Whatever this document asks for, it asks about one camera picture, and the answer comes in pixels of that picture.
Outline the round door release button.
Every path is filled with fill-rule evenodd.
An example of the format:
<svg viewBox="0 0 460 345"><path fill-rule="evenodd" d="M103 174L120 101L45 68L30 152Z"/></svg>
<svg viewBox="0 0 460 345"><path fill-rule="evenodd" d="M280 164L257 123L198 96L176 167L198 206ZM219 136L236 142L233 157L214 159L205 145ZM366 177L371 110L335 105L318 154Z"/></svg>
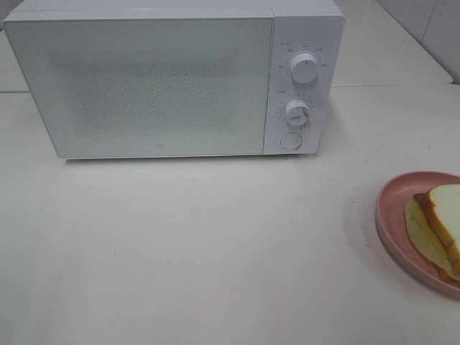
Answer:
<svg viewBox="0 0 460 345"><path fill-rule="evenodd" d="M302 137L298 133L288 133L280 140L280 146L285 150L297 150L302 145Z"/></svg>

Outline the toy sandwich with bread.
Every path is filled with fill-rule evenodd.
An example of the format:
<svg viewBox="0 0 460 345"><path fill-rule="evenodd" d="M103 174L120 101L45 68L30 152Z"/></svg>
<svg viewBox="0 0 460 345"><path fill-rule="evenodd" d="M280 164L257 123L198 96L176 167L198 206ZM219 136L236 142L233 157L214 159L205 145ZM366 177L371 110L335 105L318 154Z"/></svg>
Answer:
<svg viewBox="0 0 460 345"><path fill-rule="evenodd" d="M405 206L410 241L444 282L459 281L459 185L416 193Z"/></svg>

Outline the white lower timer knob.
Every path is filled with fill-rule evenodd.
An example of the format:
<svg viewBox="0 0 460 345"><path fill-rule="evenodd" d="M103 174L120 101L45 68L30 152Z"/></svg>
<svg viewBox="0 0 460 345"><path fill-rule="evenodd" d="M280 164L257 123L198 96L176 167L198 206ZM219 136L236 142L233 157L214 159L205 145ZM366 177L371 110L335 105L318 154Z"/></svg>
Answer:
<svg viewBox="0 0 460 345"><path fill-rule="evenodd" d="M306 102L292 100L285 107L285 120L289 126L302 127L310 117L310 109Z"/></svg>

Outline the white upper power knob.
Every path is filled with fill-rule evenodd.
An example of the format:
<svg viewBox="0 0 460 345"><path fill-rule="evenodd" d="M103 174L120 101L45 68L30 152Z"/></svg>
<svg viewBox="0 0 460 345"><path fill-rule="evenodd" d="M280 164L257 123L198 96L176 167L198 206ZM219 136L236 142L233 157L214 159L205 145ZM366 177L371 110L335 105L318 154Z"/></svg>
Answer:
<svg viewBox="0 0 460 345"><path fill-rule="evenodd" d="M319 60L311 52L301 52L290 61L292 79L299 84L312 82L319 71Z"/></svg>

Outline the pink round plate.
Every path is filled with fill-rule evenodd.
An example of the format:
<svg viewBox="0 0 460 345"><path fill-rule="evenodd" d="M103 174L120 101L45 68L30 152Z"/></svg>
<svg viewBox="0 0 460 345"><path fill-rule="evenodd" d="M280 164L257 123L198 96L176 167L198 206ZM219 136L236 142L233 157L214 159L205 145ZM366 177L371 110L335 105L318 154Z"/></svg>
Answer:
<svg viewBox="0 0 460 345"><path fill-rule="evenodd" d="M405 222L405 205L416 193L443 184L458 184L446 172L407 172L389 180L377 197L374 218L380 241L396 264L412 278L439 293L459 299L459 282L444 282L438 268L413 246Z"/></svg>

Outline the white microwave oven body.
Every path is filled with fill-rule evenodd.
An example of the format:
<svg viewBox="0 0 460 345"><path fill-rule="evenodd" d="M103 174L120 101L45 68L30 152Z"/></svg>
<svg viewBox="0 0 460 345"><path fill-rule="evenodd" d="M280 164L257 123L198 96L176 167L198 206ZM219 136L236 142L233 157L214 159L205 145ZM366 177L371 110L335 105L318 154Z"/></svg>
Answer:
<svg viewBox="0 0 460 345"><path fill-rule="evenodd" d="M312 154L321 138L344 31L344 15L333 1L24 1L2 26L6 32L9 22L261 18L272 20L272 43L263 150L253 155ZM290 73L290 61L301 52L319 60L318 76L307 84L296 83ZM292 100L304 101L310 109L302 127L285 120L285 107ZM301 135L298 149L280 146L288 133Z"/></svg>

